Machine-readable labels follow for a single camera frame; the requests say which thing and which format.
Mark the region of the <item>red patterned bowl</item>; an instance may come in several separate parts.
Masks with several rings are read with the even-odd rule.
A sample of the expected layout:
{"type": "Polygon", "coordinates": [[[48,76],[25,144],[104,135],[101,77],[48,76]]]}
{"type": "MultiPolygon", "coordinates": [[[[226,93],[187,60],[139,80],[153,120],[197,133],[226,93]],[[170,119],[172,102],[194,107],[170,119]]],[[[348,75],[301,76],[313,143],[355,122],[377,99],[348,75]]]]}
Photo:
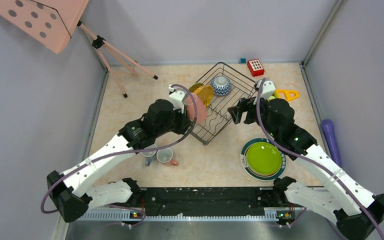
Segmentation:
{"type": "Polygon", "coordinates": [[[226,96],[232,90],[231,81],[225,76],[216,76],[214,77],[210,85],[213,88],[213,92],[216,96],[226,96]]]}

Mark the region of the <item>large pink mug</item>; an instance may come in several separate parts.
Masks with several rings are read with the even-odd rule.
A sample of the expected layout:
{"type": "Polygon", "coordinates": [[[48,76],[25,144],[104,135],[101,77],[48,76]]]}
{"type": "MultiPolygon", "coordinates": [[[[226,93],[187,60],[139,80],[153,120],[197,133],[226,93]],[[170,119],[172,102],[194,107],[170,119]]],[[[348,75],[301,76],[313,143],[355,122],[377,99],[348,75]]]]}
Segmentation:
{"type": "Polygon", "coordinates": [[[192,122],[196,117],[196,124],[203,124],[207,119],[206,107],[202,100],[192,93],[184,100],[184,106],[187,110],[188,119],[192,122]]]}

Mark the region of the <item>yellow polka dot plate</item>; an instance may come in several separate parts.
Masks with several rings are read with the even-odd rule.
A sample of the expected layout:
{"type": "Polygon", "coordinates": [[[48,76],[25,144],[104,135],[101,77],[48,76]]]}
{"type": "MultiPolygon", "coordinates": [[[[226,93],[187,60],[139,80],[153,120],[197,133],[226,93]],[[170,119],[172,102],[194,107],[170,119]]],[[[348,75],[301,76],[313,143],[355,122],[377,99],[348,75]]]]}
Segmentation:
{"type": "Polygon", "coordinates": [[[211,85],[202,85],[193,91],[206,108],[209,107],[214,96],[214,88],[211,85]]]}

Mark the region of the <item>white plate teal rim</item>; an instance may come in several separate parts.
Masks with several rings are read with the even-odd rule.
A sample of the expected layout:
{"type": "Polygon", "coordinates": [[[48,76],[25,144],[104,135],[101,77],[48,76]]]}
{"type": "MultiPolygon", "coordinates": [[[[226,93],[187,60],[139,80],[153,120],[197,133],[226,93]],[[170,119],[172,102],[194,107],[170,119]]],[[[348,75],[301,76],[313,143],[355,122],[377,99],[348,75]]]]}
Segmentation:
{"type": "Polygon", "coordinates": [[[241,165],[242,165],[243,169],[245,170],[245,172],[247,174],[249,174],[251,177],[253,177],[254,179],[259,180],[259,181],[273,181],[273,180],[279,178],[284,173],[284,171],[286,170],[286,166],[287,166],[286,156],[282,152],[280,152],[279,149],[274,144],[272,144],[273,146],[275,146],[278,149],[278,151],[281,154],[281,157],[282,157],[281,168],[280,168],[280,170],[277,173],[275,173],[273,175],[269,175],[269,176],[259,175],[258,173],[254,172],[249,167],[249,164],[247,162],[247,157],[246,157],[246,153],[247,153],[248,148],[252,144],[259,143],[259,142],[267,142],[267,143],[272,144],[272,142],[269,141],[266,138],[254,138],[254,139],[248,141],[246,144],[244,144],[244,146],[242,147],[241,152],[240,152],[240,162],[241,162],[241,165]]]}

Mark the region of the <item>lime green plate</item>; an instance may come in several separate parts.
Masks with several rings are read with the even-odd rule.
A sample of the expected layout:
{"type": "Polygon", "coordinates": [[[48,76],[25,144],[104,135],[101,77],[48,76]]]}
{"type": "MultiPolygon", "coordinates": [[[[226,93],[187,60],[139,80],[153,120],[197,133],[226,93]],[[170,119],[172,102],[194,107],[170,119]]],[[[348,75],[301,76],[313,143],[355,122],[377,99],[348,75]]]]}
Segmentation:
{"type": "Polygon", "coordinates": [[[281,153],[268,142],[253,143],[245,156],[249,167],[261,176],[276,174],[282,166],[281,153]]]}

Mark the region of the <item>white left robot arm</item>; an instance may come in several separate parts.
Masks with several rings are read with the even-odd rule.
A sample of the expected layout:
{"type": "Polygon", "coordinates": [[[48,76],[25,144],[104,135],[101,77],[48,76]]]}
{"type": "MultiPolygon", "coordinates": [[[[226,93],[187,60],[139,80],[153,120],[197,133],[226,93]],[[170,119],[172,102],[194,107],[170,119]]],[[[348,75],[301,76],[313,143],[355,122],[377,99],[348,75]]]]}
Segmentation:
{"type": "Polygon", "coordinates": [[[118,164],[138,153],[150,152],[158,137],[167,133],[180,135],[176,142],[185,139],[198,120],[198,106],[192,100],[190,110],[183,100],[157,99],[142,117],[127,122],[108,143],[77,165],[65,171],[56,170],[46,177],[47,192],[42,199],[50,199],[63,221],[71,223],[88,210],[113,203],[134,207],[140,202],[140,188],[131,178],[115,183],[94,186],[94,183],[118,164]]]}

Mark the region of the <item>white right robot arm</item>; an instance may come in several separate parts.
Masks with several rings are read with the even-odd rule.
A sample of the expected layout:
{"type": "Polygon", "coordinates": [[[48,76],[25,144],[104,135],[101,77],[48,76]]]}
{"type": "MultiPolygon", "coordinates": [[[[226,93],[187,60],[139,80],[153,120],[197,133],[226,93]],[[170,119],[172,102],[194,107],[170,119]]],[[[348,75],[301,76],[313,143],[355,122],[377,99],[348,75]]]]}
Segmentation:
{"type": "Polygon", "coordinates": [[[235,124],[257,123],[272,143],[291,160],[309,171],[322,184],[319,191],[291,177],[274,181],[273,200],[279,206],[303,206],[335,224],[349,240],[364,240],[377,231],[384,233],[384,194],[374,194],[351,178],[324,151],[317,140],[294,120],[295,112],[284,99],[241,98],[229,107],[235,124]]]}

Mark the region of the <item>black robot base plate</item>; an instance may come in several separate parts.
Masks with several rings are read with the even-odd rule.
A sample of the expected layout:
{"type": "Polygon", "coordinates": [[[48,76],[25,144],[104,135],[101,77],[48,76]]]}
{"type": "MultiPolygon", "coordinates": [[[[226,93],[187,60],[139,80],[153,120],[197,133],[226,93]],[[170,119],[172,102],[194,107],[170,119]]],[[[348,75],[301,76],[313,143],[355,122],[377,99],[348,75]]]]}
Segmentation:
{"type": "Polygon", "coordinates": [[[263,216],[270,209],[291,213],[300,208],[271,187],[149,187],[118,206],[143,210],[147,217],[263,216]]]}

